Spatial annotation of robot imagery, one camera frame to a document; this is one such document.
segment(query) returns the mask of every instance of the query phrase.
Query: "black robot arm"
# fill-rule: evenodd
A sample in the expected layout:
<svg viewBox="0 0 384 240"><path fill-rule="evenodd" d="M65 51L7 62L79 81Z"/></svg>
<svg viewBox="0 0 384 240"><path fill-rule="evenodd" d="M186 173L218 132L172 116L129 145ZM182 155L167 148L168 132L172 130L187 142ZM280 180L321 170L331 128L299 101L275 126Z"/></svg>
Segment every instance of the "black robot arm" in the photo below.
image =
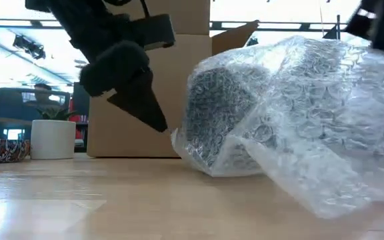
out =
<svg viewBox="0 0 384 240"><path fill-rule="evenodd" d="M361 0L345 30L384 51L384 0Z"/></svg>
<svg viewBox="0 0 384 240"><path fill-rule="evenodd" d="M105 0L122 6L132 0ZM157 131L167 129L165 116L152 91L152 71L146 50L170 47L174 32L166 14L132 21L128 14L112 15L102 0L26 0L26 8L51 12L65 28L71 44L89 61L80 84L92 97L114 89L108 102Z"/></svg>

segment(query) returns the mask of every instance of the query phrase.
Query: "plastic wrap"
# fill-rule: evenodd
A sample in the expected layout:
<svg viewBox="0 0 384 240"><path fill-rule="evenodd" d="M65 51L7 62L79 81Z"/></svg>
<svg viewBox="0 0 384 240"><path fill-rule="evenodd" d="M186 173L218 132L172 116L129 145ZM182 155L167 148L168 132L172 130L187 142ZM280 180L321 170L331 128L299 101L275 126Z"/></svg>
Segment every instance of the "plastic wrap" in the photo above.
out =
<svg viewBox="0 0 384 240"><path fill-rule="evenodd" d="M210 176L264 173L319 217L350 213L383 195L384 54L292 37L210 57L172 142Z"/></svg>

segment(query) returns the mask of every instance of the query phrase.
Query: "cardboard box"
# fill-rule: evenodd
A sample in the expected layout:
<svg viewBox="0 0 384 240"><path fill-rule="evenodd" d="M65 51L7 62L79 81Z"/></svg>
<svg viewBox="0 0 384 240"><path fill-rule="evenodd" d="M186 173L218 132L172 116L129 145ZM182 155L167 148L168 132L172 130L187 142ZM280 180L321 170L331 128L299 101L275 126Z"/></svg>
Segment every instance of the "cardboard box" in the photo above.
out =
<svg viewBox="0 0 384 240"><path fill-rule="evenodd" d="M176 35L168 49L148 51L154 73L153 90L170 129L179 127L186 101L189 74L201 60L220 52L243 47L258 22L226 31L214 37ZM87 154L92 157L177 157L169 133L158 133L106 98L92 98L89 112Z"/></svg>
<svg viewBox="0 0 384 240"><path fill-rule="evenodd" d="M151 15L170 14L176 34L208 35L210 31L210 0L146 0ZM116 7L106 4L113 14L128 13L132 20L144 18L139 0Z"/></svg>

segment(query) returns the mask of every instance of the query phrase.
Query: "red object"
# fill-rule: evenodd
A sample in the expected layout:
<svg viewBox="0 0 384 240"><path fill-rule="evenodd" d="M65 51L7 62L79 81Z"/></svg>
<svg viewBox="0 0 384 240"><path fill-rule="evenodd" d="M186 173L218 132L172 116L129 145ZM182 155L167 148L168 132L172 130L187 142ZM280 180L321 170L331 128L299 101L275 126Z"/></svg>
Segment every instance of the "red object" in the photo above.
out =
<svg viewBox="0 0 384 240"><path fill-rule="evenodd" d="M73 100L71 99L70 102L69 102L69 110L72 111L73 110ZM70 121L74 121L76 123L79 123L81 121L81 116L79 115L75 115L75 116L72 116L69 118ZM83 138L83 135L81 134L80 131L78 131L77 129L77 132L75 134L75 139L82 139Z"/></svg>

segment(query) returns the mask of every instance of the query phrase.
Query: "table surface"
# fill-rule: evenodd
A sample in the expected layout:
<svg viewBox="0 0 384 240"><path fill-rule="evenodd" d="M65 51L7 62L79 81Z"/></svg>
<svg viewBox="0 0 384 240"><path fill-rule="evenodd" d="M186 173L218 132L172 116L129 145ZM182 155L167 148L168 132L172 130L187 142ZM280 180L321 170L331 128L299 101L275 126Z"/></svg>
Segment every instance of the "table surface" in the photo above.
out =
<svg viewBox="0 0 384 240"><path fill-rule="evenodd" d="M321 220L266 177L77 154L0 164L0 239L384 240L384 203Z"/></svg>

